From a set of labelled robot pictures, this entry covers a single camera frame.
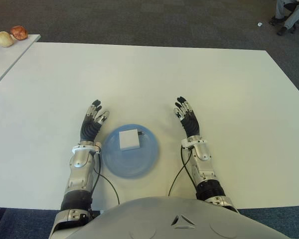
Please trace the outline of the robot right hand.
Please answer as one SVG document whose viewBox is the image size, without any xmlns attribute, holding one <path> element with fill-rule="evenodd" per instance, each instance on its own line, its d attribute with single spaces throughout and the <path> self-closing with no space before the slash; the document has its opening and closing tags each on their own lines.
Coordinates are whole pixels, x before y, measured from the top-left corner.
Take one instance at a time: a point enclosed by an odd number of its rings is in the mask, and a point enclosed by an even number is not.
<svg viewBox="0 0 299 239">
<path fill-rule="evenodd" d="M 175 102 L 174 114 L 181 122 L 187 137 L 200 135 L 199 123 L 190 103 L 182 96 Z"/>
</svg>

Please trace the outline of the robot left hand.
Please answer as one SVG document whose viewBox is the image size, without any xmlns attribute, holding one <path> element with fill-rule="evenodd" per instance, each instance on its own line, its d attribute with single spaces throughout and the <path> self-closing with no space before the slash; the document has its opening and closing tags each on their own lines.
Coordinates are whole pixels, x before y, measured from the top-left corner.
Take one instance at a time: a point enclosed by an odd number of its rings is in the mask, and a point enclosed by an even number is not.
<svg viewBox="0 0 299 239">
<path fill-rule="evenodd" d="M 93 142 L 97 137 L 102 125 L 110 115 L 109 111 L 104 111 L 98 116 L 98 112 L 101 109 L 102 106 L 100 100 L 93 101 L 88 107 L 81 125 L 80 141 Z"/>
</svg>

